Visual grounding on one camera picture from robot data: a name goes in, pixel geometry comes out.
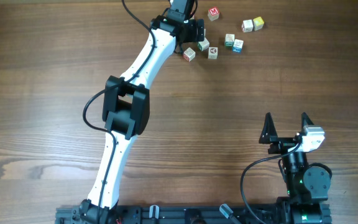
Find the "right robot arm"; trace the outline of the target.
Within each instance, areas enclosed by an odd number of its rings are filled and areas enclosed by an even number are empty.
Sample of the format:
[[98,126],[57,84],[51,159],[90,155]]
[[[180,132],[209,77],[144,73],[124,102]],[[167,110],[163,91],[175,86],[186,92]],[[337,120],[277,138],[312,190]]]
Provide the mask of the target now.
[[310,164],[307,153],[320,147],[325,139],[321,126],[306,113],[301,114],[301,131],[292,138],[280,138],[272,115],[265,115],[259,143],[268,144],[269,154],[281,156],[280,172],[287,186],[287,196],[276,201],[279,223],[332,223],[328,191],[333,173],[321,163]]

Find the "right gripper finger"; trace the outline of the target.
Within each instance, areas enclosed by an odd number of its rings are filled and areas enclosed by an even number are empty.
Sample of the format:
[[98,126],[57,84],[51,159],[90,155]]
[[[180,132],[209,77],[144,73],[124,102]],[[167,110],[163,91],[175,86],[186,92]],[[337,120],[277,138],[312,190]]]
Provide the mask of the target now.
[[259,138],[259,144],[271,144],[277,142],[278,134],[273,123],[271,113],[265,115],[264,126]]
[[312,120],[310,120],[310,118],[306,114],[306,112],[303,112],[301,114],[301,129],[303,129],[307,125],[314,125],[314,122],[312,122]]

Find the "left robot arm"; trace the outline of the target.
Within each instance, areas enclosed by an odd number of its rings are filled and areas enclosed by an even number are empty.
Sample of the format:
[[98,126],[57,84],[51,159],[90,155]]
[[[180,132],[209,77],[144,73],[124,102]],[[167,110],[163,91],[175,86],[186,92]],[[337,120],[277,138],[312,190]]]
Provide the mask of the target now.
[[86,223],[119,223],[116,206],[119,187],[132,145],[150,117],[150,88],[165,61],[184,43],[204,40],[204,20],[194,19],[195,0],[170,1],[163,14],[142,26],[148,39],[133,64],[120,76],[110,76],[104,89],[85,104],[85,124],[92,102],[103,96],[102,120],[105,133],[104,152],[95,183],[79,206],[80,219]]

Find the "blue-edged block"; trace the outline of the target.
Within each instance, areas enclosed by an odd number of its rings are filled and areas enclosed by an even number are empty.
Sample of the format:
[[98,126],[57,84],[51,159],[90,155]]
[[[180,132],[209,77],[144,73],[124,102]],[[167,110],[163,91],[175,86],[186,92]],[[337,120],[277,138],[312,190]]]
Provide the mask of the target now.
[[235,39],[234,43],[233,43],[233,46],[232,46],[232,51],[237,52],[237,53],[241,53],[243,45],[244,45],[243,40]]

